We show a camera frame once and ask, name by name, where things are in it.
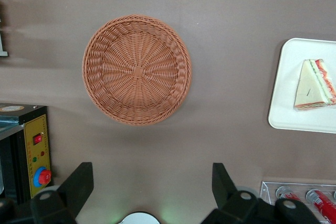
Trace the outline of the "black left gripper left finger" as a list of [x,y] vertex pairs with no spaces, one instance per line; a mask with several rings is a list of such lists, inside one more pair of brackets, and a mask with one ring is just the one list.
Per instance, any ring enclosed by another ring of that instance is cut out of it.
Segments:
[[40,191],[31,200],[34,223],[76,223],[93,188],[93,165],[83,162],[56,190]]

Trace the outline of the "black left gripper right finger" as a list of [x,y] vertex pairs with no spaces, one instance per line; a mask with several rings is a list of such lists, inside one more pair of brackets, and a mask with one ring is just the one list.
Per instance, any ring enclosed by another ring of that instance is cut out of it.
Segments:
[[256,223],[257,197],[238,190],[222,163],[213,163],[212,192],[217,208],[202,223]]

